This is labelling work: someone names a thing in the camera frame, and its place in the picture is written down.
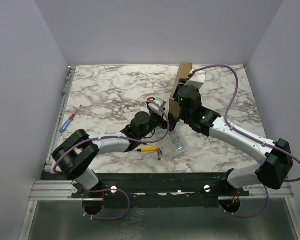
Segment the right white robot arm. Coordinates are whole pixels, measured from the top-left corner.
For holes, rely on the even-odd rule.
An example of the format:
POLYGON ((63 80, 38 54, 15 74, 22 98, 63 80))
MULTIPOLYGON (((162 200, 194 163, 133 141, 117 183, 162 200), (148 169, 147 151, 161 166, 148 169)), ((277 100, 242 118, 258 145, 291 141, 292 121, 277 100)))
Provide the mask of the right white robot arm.
POLYGON ((180 79, 173 95, 179 117, 194 132, 225 142, 256 161, 255 165, 230 169, 219 189, 230 196, 244 186, 262 184, 279 190, 293 167, 290 144, 262 138, 240 127, 228 126, 219 113, 202 106, 199 89, 189 79, 180 79))

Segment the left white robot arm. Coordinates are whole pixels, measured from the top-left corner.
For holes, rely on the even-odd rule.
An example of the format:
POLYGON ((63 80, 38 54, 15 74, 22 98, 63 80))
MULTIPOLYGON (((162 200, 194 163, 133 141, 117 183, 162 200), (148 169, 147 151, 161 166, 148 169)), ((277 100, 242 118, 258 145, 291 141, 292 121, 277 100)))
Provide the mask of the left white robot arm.
POLYGON ((172 132, 180 120, 165 112, 166 102, 159 97, 149 97, 146 105, 149 112, 136 113, 130 124, 116 134, 91 138, 83 129, 75 131, 52 153, 53 171, 56 173, 60 168, 68 181, 80 183, 87 196, 96 197, 101 190, 100 180, 89 169, 95 157, 128 153, 141 144, 157 143, 172 132))

